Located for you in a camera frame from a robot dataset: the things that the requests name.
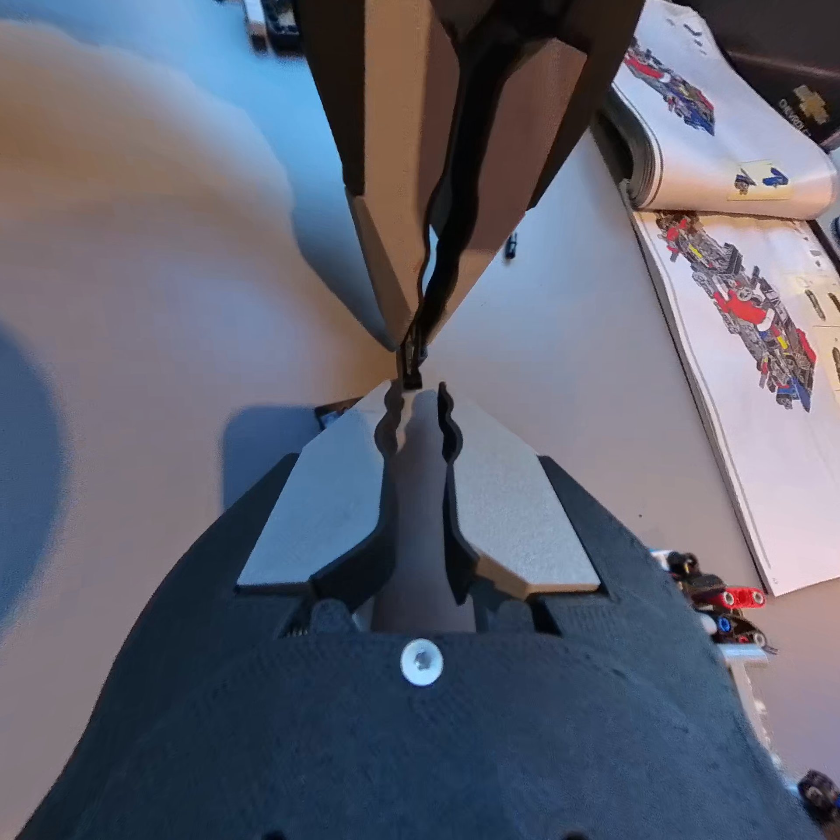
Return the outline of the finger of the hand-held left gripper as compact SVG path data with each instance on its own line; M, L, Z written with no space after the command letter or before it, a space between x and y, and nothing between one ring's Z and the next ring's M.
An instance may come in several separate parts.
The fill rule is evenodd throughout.
M585 66L584 52L556 38L519 60L505 81L479 172L476 226L458 264L458 280L433 340L490 265L529 208L550 150ZM441 23L430 31L423 95L420 199L423 231L443 230L449 198L434 191L444 171L455 114L459 64Z
M364 186L349 204L385 344L405 338L428 259L459 63L431 2L364 4Z

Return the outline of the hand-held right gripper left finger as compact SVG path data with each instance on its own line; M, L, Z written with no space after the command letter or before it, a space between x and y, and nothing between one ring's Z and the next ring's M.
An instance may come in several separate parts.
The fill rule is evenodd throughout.
M384 381L301 451L237 588L357 611L396 566L393 476L403 392Z

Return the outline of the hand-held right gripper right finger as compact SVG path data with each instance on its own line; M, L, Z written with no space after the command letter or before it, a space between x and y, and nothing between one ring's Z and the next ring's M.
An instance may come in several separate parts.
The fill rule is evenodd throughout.
M438 386L444 561L456 603L485 581L502 599L592 593L599 575L538 453L470 400Z

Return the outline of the small black toy brick assembly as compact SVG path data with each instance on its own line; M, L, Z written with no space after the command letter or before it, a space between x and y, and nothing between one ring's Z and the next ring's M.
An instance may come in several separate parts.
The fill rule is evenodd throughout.
M418 392L424 387L422 365L427 358L424 331L414 320L397 351L397 374L404 392Z

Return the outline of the grey desk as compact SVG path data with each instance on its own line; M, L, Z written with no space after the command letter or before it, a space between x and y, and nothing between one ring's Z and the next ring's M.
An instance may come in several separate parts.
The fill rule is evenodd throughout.
M640 539L756 584L602 151L585 135L427 367ZM2 2L2 836L151 594L394 372L300 58L240 7Z

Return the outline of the toy car set box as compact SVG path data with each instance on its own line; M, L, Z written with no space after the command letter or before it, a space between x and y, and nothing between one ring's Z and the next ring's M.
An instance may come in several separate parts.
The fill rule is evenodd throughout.
M738 74L824 151L839 145L838 1L687 1Z

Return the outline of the toy brick car model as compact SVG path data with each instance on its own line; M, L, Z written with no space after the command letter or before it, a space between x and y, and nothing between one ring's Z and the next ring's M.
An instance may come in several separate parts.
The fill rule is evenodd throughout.
M731 586L716 574L704 573L693 553L650 549L652 559L677 585L726 666L747 719L761 744L771 751L767 710L756 695L752 672L767 666L776 649L750 616L762 610L766 595L756 587Z

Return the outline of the toy brick instruction booklet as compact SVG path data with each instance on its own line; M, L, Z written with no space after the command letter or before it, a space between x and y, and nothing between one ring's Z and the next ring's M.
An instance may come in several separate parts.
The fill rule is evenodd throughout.
M820 147L688 6L646 2L605 113L623 200L733 506L773 595L839 575L838 198Z

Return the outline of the black toy wheel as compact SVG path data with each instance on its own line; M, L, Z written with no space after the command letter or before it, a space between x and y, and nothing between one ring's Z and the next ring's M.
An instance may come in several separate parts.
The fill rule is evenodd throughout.
M839 824L839 788L824 773L808 770L797 782L796 790L809 816L821 826Z

